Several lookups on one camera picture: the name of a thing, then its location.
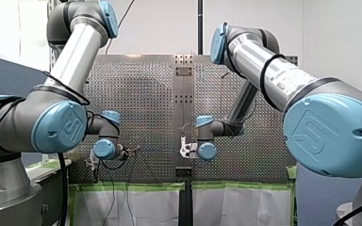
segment metal bracket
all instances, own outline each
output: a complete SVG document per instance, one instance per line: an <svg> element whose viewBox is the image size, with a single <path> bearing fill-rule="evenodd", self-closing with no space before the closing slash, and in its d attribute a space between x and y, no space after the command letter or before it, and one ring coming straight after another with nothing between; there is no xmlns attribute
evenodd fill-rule
<svg viewBox="0 0 362 226"><path fill-rule="evenodd" d="M192 76L192 55L175 56L175 76Z"/></svg>
<svg viewBox="0 0 362 226"><path fill-rule="evenodd" d="M186 143L186 137L181 137L181 149L180 153L183 158L199 158L196 150L198 149L198 143Z"/></svg>
<svg viewBox="0 0 362 226"><path fill-rule="evenodd" d="M192 168L191 167L178 167L178 168L175 168L175 176L176 177L191 177L192 176Z"/></svg>

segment white wall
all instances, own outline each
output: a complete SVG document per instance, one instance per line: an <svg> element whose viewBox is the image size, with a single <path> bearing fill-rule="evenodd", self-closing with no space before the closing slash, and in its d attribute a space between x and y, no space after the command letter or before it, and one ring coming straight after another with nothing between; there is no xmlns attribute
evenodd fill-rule
<svg viewBox="0 0 362 226"><path fill-rule="evenodd" d="M129 1L111 0L117 18ZM270 30L287 55L303 56L303 0L205 0L204 54L216 27L227 21ZM109 54L189 54L197 52L196 0L137 0Z"/></svg>
<svg viewBox="0 0 362 226"><path fill-rule="evenodd" d="M0 58L49 69L47 1L0 0Z"/></svg>
<svg viewBox="0 0 362 226"><path fill-rule="evenodd" d="M362 90L362 0L304 0L304 69Z"/></svg>
<svg viewBox="0 0 362 226"><path fill-rule="evenodd" d="M304 0L304 69L362 90L362 0ZM332 225L361 180L327 178L298 168L299 225Z"/></svg>

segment silver robot arm segment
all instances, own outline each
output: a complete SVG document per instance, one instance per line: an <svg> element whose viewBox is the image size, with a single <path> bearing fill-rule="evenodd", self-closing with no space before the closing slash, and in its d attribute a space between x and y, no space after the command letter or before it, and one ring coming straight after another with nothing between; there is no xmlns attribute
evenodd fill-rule
<svg viewBox="0 0 362 226"><path fill-rule="evenodd" d="M112 6L103 1L62 4L49 17L47 36L50 46L61 53L52 73L45 73L46 82L26 98L0 96L0 216L6 206L20 206L41 194L40 186L30 184L21 153L64 153L86 134L98 134L93 147L97 156L105 160L122 156L117 141L119 113L104 111L87 117L88 100L81 94L99 48L108 38L117 37ZM28 218L13 219L11 224L41 225L40 207L35 207L35 224L23 222ZM7 218L0 218L0 225L7 224Z"/></svg>
<svg viewBox="0 0 362 226"><path fill-rule="evenodd" d="M362 177L362 91L333 77L314 77L278 51L268 31L222 25L213 37L211 59L246 78L242 91L255 87L284 113L288 149L305 167L325 176ZM252 104L255 93L247 95L251 101L239 94L237 102L246 106L234 107L230 115ZM198 150L216 136L207 135L216 131L212 123L209 116L198 117L198 139L208 140Z"/></svg>

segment metal post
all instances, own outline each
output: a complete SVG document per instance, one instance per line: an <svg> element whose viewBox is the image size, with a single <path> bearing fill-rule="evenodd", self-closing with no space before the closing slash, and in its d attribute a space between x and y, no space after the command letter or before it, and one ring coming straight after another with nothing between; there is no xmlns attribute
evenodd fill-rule
<svg viewBox="0 0 362 226"><path fill-rule="evenodd" d="M198 55L204 53L204 0L198 0Z"/></svg>

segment stainless steel panel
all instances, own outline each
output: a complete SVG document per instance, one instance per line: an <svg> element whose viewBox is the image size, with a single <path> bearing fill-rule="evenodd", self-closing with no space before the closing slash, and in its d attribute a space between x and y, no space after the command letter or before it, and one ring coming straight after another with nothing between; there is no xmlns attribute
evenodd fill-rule
<svg viewBox="0 0 362 226"><path fill-rule="evenodd" d="M222 78L228 73L226 67L211 64L207 56L196 56L194 60L194 118L212 115L221 120L232 107L244 80L232 73ZM295 160L284 142L283 115L272 109L261 93L251 112L254 109L252 117L245 122L243 136L218 137L215 143L219 154L214 160L194 160L193 180L269 183L288 180L286 166L294 165Z"/></svg>
<svg viewBox="0 0 362 226"><path fill-rule="evenodd" d="M192 76L176 76L175 68L185 65L175 56L97 57L84 88L91 101L89 110L119 111L120 142L130 148L141 146L136 162L130 159L116 171L101 168L101 180L173 182L175 167L189 165L188 159L179 157L181 126L202 114L225 117L243 82L235 74L221 79L227 69L211 64L207 56L193 56L191 64ZM186 129L187 135L195 134L191 127ZM72 183L92 181L85 160L96 139L87 137L78 151L69 154L74 161ZM245 135L216 138L216 144L220 153L213 161L193 162L193 180L285 182L286 166L295 164L284 144L282 115L261 94L254 115L246 122Z"/></svg>
<svg viewBox="0 0 362 226"><path fill-rule="evenodd" d="M119 143L141 151L118 170L100 168L100 180L132 182L174 181L173 71L174 56L99 56L84 87L89 110L121 113ZM70 155L72 183L90 182L86 166L97 137L88 136ZM107 163L114 167L118 162Z"/></svg>

